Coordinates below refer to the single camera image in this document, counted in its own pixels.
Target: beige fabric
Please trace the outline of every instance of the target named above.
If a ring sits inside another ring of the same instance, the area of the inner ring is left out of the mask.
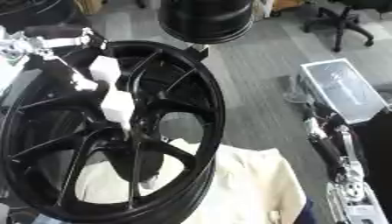
[[[197,144],[182,139],[171,144],[194,153]],[[243,150],[221,145],[216,156],[216,173],[206,197],[184,224],[289,224],[305,205],[305,194],[289,163],[277,149]],[[165,157],[152,189],[164,186],[182,170],[182,164]],[[125,201],[128,182],[116,175],[108,162],[85,167],[76,189],[78,198],[94,203]]]

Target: metal bracket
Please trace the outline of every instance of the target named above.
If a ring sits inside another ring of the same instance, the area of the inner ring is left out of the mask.
[[[198,61],[204,60],[209,54],[209,45],[190,45],[185,51]]]

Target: gray carpet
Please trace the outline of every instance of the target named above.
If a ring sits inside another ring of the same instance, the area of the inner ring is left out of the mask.
[[[341,10],[338,4],[328,7]],[[305,5],[285,12],[280,18],[262,20],[243,38],[213,46],[205,63],[225,95],[227,124],[223,143],[258,150],[278,148],[314,201],[318,223],[332,223],[325,200],[325,166],[306,141],[300,114],[282,97],[284,83],[298,72],[301,64],[348,58],[373,85],[389,84],[392,81],[389,74],[392,71],[392,16],[386,15],[380,21],[373,11],[359,12],[363,26],[375,35],[375,45],[366,48],[362,36],[348,31],[343,51],[332,53],[334,29],[308,34],[300,29],[315,11],[315,5]],[[95,29],[111,40],[148,39],[180,48],[186,46],[159,28],[153,10],[140,10],[129,0],[111,1],[91,19]],[[189,141],[200,136],[188,128],[193,126],[192,121],[176,123],[174,120],[163,121],[167,135],[185,136]]]

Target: white box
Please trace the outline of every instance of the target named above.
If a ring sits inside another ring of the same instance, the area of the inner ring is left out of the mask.
[[[301,65],[301,87],[330,106],[348,124],[364,123],[388,104],[347,59]]]

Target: blue fabric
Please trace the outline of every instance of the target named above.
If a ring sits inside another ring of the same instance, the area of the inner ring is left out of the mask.
[[[304,208],[302,208],[301,213],[297,217],[296,221],[294,224],[315,224],[316,219],[314,218],[313,212],[312,212],[312,207],[313,207],[313,201],[307,200],[306,204],[304,205]]]

